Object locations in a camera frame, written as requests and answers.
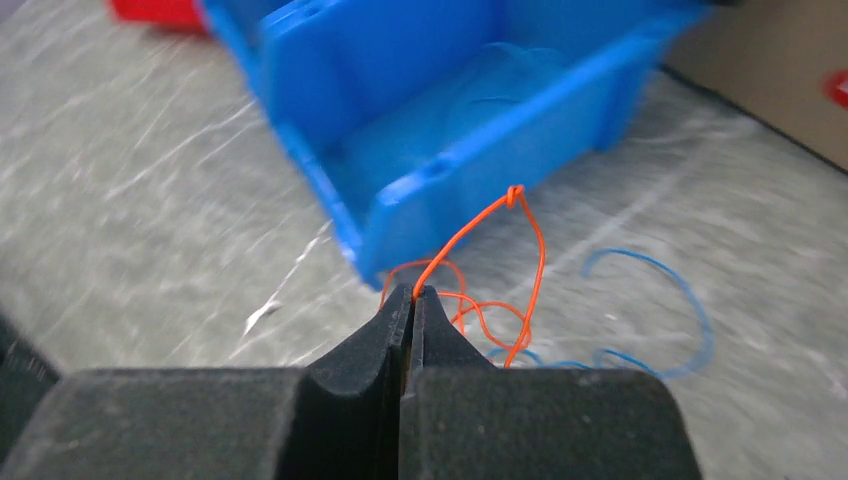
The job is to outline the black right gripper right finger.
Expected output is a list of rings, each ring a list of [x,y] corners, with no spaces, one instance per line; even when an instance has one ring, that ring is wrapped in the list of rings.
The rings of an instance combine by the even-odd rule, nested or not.
[[[404,479],[698,479],[667,386],[629,369],[503,369],[448,321],[435,289],[414,306],[400,402]]]

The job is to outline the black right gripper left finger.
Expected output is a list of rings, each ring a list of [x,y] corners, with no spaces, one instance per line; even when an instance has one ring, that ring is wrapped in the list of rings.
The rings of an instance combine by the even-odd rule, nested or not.
[[[61,380],[5,479],[394,479],[414,302],[305,367],[116,369]]]

